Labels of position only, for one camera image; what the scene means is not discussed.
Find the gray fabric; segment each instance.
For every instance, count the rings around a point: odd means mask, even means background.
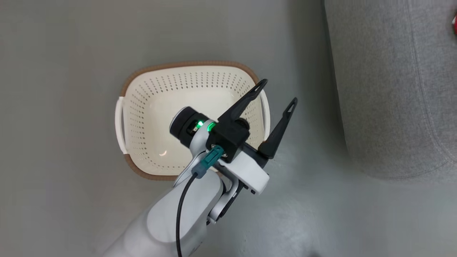
[[[325,2],[348,150],[367,174],[457,177],[456,0]]]

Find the cable connector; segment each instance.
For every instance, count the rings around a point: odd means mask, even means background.
[[[224,149],[221,146],[215,145],[206,156],[192,168],[192,175],[197,173],[197,178],[202,178],[206,171],[213,166],[224,154]]]

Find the white robot link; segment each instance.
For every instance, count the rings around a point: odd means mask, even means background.
[[[240,118],[265,87],[261,80],[215,122],[191,107],[181,109],[170,133],[192,153],[173,188],[151,204],[106,250],[104,257],[181,257],[191,255],[206,237],[206,226],[222,218],[240,191],[261,194],[269,176],[263,170],[276,153],[297,105],[294,98],[258,150],[246,143],[249,124]],[[213,166],[230,180],[208,170]]]

